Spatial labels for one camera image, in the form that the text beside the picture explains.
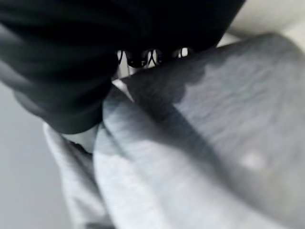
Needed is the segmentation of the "right robot hand black cloth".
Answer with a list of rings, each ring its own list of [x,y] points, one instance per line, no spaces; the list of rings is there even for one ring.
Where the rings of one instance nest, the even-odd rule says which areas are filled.
[[[18,102],[63,134],[102,120],[101,106],[119,66],[143,67],[181,48],[215,47],[242,0],[3,0],[0,79]]]

